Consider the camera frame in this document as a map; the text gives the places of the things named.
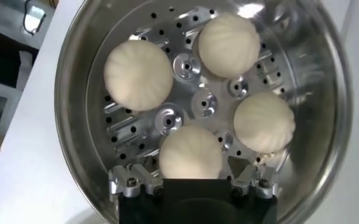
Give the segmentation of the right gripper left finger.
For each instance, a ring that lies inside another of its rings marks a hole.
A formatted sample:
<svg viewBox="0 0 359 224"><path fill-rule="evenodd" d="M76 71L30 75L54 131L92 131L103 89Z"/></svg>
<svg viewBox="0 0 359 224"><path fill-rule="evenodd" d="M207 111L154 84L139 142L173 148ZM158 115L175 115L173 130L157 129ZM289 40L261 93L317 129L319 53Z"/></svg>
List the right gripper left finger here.
<svg viewBox="0 0 359 224"><path fill-rule="evenodd" d="M108 172L109 193L122 194L126 198L135 198L141 194L141 187L145 193L158 196L163 193L163 180L153 176L141 164L134 164L129 169L115 166Z"/></svg>

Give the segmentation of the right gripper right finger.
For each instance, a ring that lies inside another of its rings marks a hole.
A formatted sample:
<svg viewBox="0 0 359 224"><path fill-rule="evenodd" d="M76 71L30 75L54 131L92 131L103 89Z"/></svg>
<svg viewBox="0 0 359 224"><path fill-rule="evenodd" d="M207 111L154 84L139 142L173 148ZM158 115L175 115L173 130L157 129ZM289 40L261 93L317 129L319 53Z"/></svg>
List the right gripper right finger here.
<svg viewBox="0 0 359 224"><path fill-rule="evenodd" d="M278 181L275 168L255 166L244 158L228 156L231 174L228 180L238 188L241 196L250 193L262 199L270 199L277 195Z"/></svg>

